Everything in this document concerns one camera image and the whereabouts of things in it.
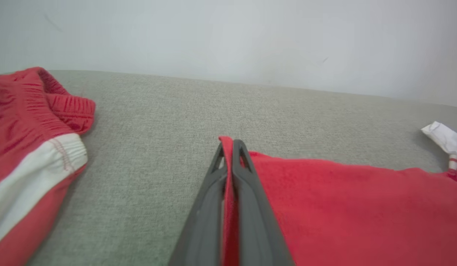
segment white fabric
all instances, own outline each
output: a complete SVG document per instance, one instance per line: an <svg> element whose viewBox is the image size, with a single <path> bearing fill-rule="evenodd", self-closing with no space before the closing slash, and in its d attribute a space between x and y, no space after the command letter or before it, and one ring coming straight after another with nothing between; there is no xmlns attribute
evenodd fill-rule
<svg viewBox="0 0 457 266"><path fill-rule="evenodd" d="M435 121L424 127L422 132L448 153L450 158L457 159L457 133L455 131Z"/></svg>
<svg viewBox="0 0 457 266"><path fill-rule="evenodd" d="M86 162L85 147L75 133L46 141L29 153L0 182L0 240L49 190Z"/></svg>

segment red cloth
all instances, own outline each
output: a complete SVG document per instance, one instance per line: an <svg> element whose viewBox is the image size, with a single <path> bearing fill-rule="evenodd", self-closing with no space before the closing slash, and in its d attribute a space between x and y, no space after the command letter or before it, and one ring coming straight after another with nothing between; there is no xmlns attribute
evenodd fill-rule
<svg viewBox="0 0 457 266"><path fill-rule="evenodd" d="M232 140L220 140L230 169ZM298 266L457 266L454 173L250 156ZM230 179L226 187L224 265L232 266L237 202Z"/></svg>
<svg viewBox="0 0 457 266"><path fill-rule="evenodd" d="M77 134L89 130L94 110L43 68L0 75L0 266L24 265L51 230L85 168Z"/></svg>

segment gray fabric surface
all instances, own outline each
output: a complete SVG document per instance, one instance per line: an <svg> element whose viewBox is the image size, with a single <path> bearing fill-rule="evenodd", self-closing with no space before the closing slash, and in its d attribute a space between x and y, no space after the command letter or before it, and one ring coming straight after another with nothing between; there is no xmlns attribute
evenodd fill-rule
<svg viewBox="0 0 457 266"><path fill-rule="evenodd" d="M446 170L420 132L457 108L376 96L92 71L51 71L97 104L87 169L29 265L164 265L218 145L396 170Z"/></svg>

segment red fabric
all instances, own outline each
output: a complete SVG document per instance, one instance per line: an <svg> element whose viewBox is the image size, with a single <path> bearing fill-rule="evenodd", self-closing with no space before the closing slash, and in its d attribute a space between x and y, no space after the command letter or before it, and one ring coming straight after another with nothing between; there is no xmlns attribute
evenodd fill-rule
<svg viewBox="0 0 457 266"><path fill-rule="evenodd" d="M232 140L220 140L231 159ZM298 266L457 266L457 181L448 173L250 156ZM231 196L225 206L232 224ZM226 259L238 254L234 235L236 226L224 227L225 266L238 264Z"/></svg>
<svg viewBox="0 0 457 266"><path fill-rule="evenodd" d="M45 141L89 130L94 111L93 101L71 96L43 68L0 75L0 182ZM54 186L1 239L0 266L26 263L51 230L69 184L84 168Z"/></svg>

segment red garment with white stripe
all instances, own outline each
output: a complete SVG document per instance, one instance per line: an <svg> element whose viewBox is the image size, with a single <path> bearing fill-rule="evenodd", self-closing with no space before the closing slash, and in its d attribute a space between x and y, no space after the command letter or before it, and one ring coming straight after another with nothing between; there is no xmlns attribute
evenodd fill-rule
<svg viewBox="0 0 457 266"><path fill-rule="evenodd" d="M439 129L433 134L443 136L444 126L433 128ZM230 175L233 141L220 140L229 170L223 265L234 266L239 230ZM250 156L296 265L457 266L454 158L449 172L434 174L419 168L286 160L255 151Z"/></svg>
<svg viewBox="0 0 457 266"><path fill-rule="evenodd" d="M94 110L42 68L0 75L0 266L24 265L51 229Z"/></svg>

